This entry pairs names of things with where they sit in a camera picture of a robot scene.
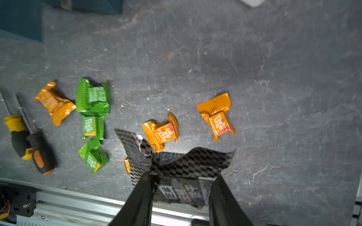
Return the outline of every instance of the marble surface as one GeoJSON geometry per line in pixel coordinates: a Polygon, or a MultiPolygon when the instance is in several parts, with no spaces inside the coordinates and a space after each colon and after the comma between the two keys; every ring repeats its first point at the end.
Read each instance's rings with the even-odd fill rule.
{"type": "Polygon", "coordinates": [[[0,40],[0,88],[12,112],[11,93],[20,93],[58,167],[41,176],[1,124],[0,177],[127,198],[114,128],[143,134],[142,123],[170,111],[180,140],[166,151],[237,149],[222,174],[252,220],[349,225],[362,169],[358,12],[357,0],[267,0],[255,9],[237,0],[126,0],[121,16],[44,5],[42,44],[0,40]],[[74,100],[84,77],[111,86],[102,142],[110,161],[95,174],[77,155],[82,117],[75,111],[55,127],[33,101],[51,80],[74,100]],[[222,92],[236,135],[215,142],[196,105],[222,92]]]}

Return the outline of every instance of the metal frame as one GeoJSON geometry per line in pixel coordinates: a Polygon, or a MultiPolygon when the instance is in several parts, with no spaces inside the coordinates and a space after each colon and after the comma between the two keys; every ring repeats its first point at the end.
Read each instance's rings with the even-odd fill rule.
{"type": "Polygon", "coordinates": [[[10,215],[31,217],[36,208],[37,194],[33,188],[19,184],[0,182],[0,191],[5,199],[11,198],[10,215]]]}
{"type": "Polygon", "coordinates": [[[356,201],[353,206],[353,213],[350,226],[362,226],[362,174],[359,179],[356,201]]]}
{"type": "MultiPolygon", "coordinates": [[[[0,181],[35,188],[37,205],[34,220],[63,225],[107,225],[126,200],[93,193],[51,187],[7,178],[0,181]]],[[[151,225],[191,226],[194,219],[209,221],[207,213],[153,205],[151,225]]]]}

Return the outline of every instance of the white object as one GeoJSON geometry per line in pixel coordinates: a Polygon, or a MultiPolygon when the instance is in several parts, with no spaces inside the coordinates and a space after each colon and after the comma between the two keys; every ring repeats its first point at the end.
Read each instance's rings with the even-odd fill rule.
{"type": "Polygon", "coordinates": [[[241,0],[245,4],[247,4],[250,7],[258,7],[261,5],[265,0],[241,0]]]}

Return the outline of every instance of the black and orange screwdriver handle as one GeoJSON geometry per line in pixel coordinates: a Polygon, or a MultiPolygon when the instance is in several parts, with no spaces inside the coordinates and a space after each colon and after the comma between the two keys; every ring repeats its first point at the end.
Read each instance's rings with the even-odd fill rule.
{"type": "Polygon", "coordinates": [[[4,123],[10,130],[11,141],[16,153],[18,153],[22,160],[31,159],[33,149],[26,139],[29,132],[25,130],[21,123],[21,117],[19,115],[7,116],[4,118],[4,123]]]}
{"type": "Polygon", "coordinates": [[[33,148],[33,162],[43,175],[54,172],[55,158],[40,131],[30,134],[26,138],[33,148]]]}

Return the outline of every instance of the candy wrapper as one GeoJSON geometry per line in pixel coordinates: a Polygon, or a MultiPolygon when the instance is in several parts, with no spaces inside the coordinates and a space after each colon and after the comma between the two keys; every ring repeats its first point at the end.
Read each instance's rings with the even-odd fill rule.
{"type": "Polygon", "coordinates": [[[167,118],[169,123],[156,124],[154,121],[148,121],[142,125],[155,153],[163,151],[165,142],[172,139],[178,141],[178,123],[172,113],[168,113],[167,118]]]}
{"type": "Polygon", "coordinates": [[[225,117],[225,113],[229,111],[230,107],[230,98],[227,93],[197,105],[197,110],[211,127],[215,141],[219,141],[219,136],[229,131],[231,135],[235,135],[234,128],[225,117]]]}
{"type": "Polygon", "coordinates": [[[48,83],[37,94],[34,101],[40,102],[53,118],[54,125],[59,126],[62,120],[75,109],[75,105],[70,100],[60,98],[53,90],[55,86],[55,82],[48,83]]]}
{"type": "Polygon", "coordinates": [[[209,204],[214,180],[227,168],[235,151],[217,152],[193,148],[186,154],[158,152],[149,155],[147,140],[132,132],[115,129],[127,154],[130,177],[135,187],[142,175],[152,176],[153,201],[202,207],[209,204]]]}
{"type": "Polygon", "coordinates": [[[125,158],[125,168],[128,174],[131,174],[131,169],[130,169],[130,162],[128,161],[128,157],[125,158]]]}
{"type": "Polygon", "coordinates": [[[101,87],[92,87],[87,79],[78,81],[76,110],[84,116],[106,116],[109,112],[110,90],[107,83],[101,87]]]}
{"type": "Polygon", "coordinates": [[[89,140],[79,151],[82,157],[93,173],[102,169],[108,163],[108,156],[101,150],[101,142],[98,137],[89,140]]]}
{"type": "Polygon", "coordinates": [[[85,116],[83,117],[83,140],[87,136],[97,136],[100,140],[103,140],[104,136],[104,116],[95,117],[95,116],[85,116]]]}
{"type": "Polygon", "coordinates": [[[87,136],[104,139],[104,119],[109,112],[110,90],[107,83],[100,87],[92,87],[87,79],[80,79],[76,94],[76,110],[83,118],[83,131],[87,136]]]}

